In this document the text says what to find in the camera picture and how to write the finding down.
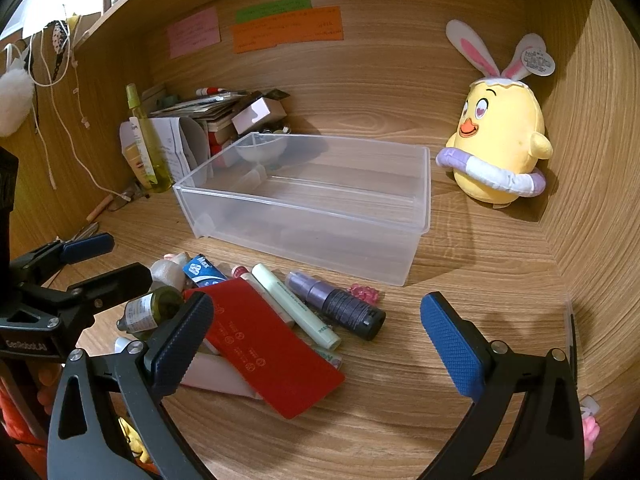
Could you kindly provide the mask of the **small white cardboard box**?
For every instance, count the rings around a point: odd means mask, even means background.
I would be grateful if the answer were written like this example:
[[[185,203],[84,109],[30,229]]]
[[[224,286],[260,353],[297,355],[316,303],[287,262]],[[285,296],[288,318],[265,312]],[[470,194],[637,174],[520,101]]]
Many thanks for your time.
[[[245,133],[258,131],[262,126],[278,122],[285,117],[286,111],[280,101],[263,96],[236,114],[232,118],[232,124],[236,133],[242,136]]]

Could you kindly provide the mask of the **white folded paper booklets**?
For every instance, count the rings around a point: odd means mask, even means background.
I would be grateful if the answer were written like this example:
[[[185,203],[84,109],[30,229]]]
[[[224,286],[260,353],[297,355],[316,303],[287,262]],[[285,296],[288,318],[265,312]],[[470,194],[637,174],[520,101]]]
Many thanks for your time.
[[[172,180],[178,182],[210,157],[208,134],[189,117],[151,118]]]

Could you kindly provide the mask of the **pink bead hair clip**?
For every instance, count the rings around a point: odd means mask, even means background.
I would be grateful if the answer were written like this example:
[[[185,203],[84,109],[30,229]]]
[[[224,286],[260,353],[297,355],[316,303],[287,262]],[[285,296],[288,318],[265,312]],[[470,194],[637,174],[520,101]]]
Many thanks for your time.
[[[352,286],[349,287],[348,292],[352,296],[366,304],[370,304],[371,306],[376,306],[382,297],[382,292],[367,285],[352,284]]]

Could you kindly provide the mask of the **red envelope pouch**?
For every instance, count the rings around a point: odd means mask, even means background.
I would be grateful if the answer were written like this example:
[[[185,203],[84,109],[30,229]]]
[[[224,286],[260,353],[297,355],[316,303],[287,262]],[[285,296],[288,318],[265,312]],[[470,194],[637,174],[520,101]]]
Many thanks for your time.
[[[206,340],[267,404],[292,419],[324,399],[344,374],[305,344],[240,278],[190,289],[213,300],[214,322]]]

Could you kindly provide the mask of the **white bowl of trinkets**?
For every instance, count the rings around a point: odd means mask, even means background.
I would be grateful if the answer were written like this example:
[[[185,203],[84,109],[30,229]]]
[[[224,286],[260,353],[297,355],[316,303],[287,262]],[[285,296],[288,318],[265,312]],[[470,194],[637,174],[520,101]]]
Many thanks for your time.
[[[277,162],[287,147],[286,133],[251,132],[235,143],[235,149],[243,160],[262,166]]]

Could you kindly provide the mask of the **blue Max blade box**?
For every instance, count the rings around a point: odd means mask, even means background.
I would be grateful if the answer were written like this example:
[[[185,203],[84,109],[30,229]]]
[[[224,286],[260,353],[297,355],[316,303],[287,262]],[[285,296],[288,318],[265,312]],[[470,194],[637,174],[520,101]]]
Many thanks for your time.
[[[197,288],[217,285],[228,280],[204,255],[193,257],[182,270]]]

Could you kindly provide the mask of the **green sticky note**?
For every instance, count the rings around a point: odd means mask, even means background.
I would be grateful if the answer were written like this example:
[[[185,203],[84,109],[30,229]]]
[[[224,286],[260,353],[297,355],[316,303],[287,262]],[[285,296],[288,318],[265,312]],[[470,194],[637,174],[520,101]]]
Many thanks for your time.
[[[235,12],[235,23],[244,24],[267,16],[307,10],[312,8],[311,0],[272,0],[246,6]]]

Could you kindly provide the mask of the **purple black spray bottle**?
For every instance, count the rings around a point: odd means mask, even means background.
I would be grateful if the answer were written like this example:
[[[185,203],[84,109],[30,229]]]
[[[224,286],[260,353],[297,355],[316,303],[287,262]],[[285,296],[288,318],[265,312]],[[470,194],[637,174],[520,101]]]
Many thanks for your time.
[[[307,306],[366,341],[372,340],[385,322],[383,310],[303,272],[290,272],[285,284]]]

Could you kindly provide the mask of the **red white marker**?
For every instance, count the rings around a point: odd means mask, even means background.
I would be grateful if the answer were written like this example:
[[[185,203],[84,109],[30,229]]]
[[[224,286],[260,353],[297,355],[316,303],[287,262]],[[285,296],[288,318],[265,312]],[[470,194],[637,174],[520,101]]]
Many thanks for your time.
[[[195,94],[197,96],[200,96],[201,98],[204,98],[204,96],[216,96],[216,94],[221,94],[224,92],[227,92],[227,89],[220,87],[204,87],[196,90]]]

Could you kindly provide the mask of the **pale green tube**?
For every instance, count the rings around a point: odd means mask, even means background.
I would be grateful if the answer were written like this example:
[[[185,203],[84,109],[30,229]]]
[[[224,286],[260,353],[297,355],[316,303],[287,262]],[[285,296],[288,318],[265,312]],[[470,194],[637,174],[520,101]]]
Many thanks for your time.
[[[341,344],[341,338],[306,307],[266,266],[262,263],[255,264],[252,275],[317,346],[333,351]]]

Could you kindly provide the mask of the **yellow green spray bottle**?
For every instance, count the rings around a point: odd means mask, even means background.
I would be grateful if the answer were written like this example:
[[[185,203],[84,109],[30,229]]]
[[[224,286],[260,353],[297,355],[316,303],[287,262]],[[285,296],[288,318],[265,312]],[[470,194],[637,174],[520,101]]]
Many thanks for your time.
[[[126,96],[131,114],[129,122],[136,139],[145,179],[149,183],[148,188],[157,193],[166,192],[171,188],[172,179],[160,137],[145,113],[135,84],[128,84]]]

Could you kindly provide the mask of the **pink white tube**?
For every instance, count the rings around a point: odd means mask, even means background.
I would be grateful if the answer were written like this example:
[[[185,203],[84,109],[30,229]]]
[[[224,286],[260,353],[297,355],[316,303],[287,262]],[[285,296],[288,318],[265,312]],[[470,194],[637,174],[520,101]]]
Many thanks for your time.
[[[248,270],[245,266],[234,266],[231,269],[231,275],[234,278],[240,278],[241,280],[244,280],[248,284],[250,284],[250,286],[254,288],[254,291],[257,292],[258,295],[262,297],[262,300],[264,300],[266,304],[269,304],[269,307],[274,312],[277,313],[278,317],[281,319],[283,323],[285,323],[289,328],[294,327],[295,322],[291,318],[291,315],[289,315],[288,312],[286,312],[280,306],[277,300],[275,300],[273,296],[270,295],[268,290],[265,289],[265,287],[262,286],[262,284],[260,284],[260,281],[258,281],[258,279],[254,277],[254,275],[252,274],[252,272],[250,272],[250,270]]]

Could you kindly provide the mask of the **dark green dropper bottle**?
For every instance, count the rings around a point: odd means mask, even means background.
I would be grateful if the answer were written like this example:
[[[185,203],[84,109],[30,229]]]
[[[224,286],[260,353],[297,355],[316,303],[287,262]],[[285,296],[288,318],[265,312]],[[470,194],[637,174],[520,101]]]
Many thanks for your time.
[[[121,332],[137,334],[156,330],[173,318],[183,305],[181,292],[171,286],[160,286],[126,303],[122,317],[116,322]]]

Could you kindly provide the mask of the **clear plastic storage bin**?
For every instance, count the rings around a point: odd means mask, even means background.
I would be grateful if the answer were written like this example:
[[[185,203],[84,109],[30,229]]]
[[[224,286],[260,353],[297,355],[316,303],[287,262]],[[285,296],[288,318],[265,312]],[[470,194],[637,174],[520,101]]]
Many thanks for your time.
[[[197,237],[401,286],[431,223],[425,146],[287,133],[271,165],[235,141],[174,186]]]

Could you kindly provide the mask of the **eyeglasses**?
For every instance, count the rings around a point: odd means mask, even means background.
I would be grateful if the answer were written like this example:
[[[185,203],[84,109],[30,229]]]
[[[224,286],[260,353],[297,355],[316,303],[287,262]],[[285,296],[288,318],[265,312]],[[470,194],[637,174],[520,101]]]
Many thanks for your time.
[[[76,240],[86,240],[89,237],[92,237],[99,231],[100,224],[97,221],[93,221],[88,223],[86,226],[83,226],[74,236],[65,240],[65,243],[76,242]]]

